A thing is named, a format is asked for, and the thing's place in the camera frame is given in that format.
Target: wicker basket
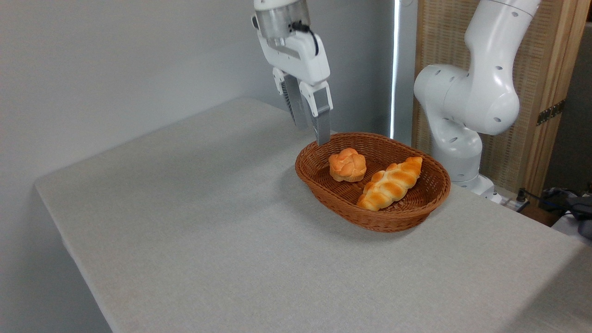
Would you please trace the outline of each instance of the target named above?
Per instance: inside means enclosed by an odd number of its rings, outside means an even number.
[[[337,182],[329,174],[329,156],[354,148],[366,158],[366,175],[359,182]],[[378,212],[356,206],[364,185],[375,172],[409,156],[421,156],[422,173],[416,185],[401,199]],[[379,232],[402,231],[423,222],[446,200],[450,177],[431,156],[387,137],[370,133],[338,133],[318,146],[313,142],[296,158],[296,173],[327,208],[362,228]]]

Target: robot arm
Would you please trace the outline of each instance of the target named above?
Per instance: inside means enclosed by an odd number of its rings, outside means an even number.
[[[482,0],[465,33],[471,52],[469,71],[430,65],[417,76],[414,91],[427,115],[432,154],[451,180],[463,187],[473,190],[479,183],[482,143],[478,133],[500,134],[518,116],[514,57],[539,3]]]
[[[255,0],[253,26],[278,92],[284,96],[299,129],[310,114],[317,143],[329,141],[333,101],[327,78],[329,63],[321,38],[310,28],[306,0]]]

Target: braided bread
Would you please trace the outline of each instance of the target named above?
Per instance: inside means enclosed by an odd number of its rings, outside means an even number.
[[[393,163],[385,171],[375,173],[372,180],[364,186],[357,205],[377,212],[401,200],[419,178],[422,160],[420,156],[409,157],[403,163]]]
[[[354,148],[346,148],[329,157],[329,174],[336,181],[360,181],[366,174],[366,158]]]

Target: electrical cable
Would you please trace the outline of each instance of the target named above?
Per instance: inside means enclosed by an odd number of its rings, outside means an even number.
[[[290,28],[290,31],[292,31],[292,29],[294,29],[296,31],[302,31],[303,33],[310,33],[313,37],[313,40],[314,40],[314,56],[318,56],[317,36],[314,35],[314,32],[312,30],[310,30],[309,25],[303,24],[302,20],[300,20],[298,22],[293,22],[292,24],[288,24],[288,28]]]
[[[543,198],[540,198],[540,197],[538,197],[538,196],[536,196],[536,195],[534,195],[534,194],[532,194],[532,193],[530,193],[530,192],[526,191],[526,189],[525,189],[525,188],[521,188],[519,191],[522,191],[522,192],[524,192],[524,193],[528,194],[529,196],[531,196],[531,197],[533,197],[533,198],[535,198],[535,199],[539,200],[540,202],[542,202],[542,203],[544,203],[544,204],[547,204],[547,205],[549,205],[549,206],[554,206],[554,207],[560,208],[560,209],[562,209],[562,210],[565,210],[565,211],[568,211],[568,210],[569,210],[570,212],[574,212],[574,213],[582,214],[582,215],[585,215],[585,216],[588,216],[588,215],[590,215],[590,213],[589,213],[589,212],[584,212],[584,211],[581,211],[581,210],[577,210],[577,209],[574,209],[574,208],[565,207],[565,206],[562,206],[562,205],[560,205],[560,204],[556,204],[556,203],[552,203],[552,202],[550,202],[550,201],[547,201],[547,200],[545,200],[545,199],[543,199]],[[585,206],[585,207],[592,207],[592,206],[590,206],[590,205],[587,205],[587,204],[582,204],[582,203],[578,203],[578,204],[579,204],[579,205],[581,205],[581,206]]]

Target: door hinge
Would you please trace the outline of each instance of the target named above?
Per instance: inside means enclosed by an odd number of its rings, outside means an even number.
[[[564,107],[565,107],[565,100],[562,100],[561,102],[553,105],[552,107],[549,107],[546,110],[543,110],[543,112],[539,113],[539,117],[536,120],[536,125],[538,126],[538,125],[546,122],[547,120],[556,117],[558,114],[563,112]]]

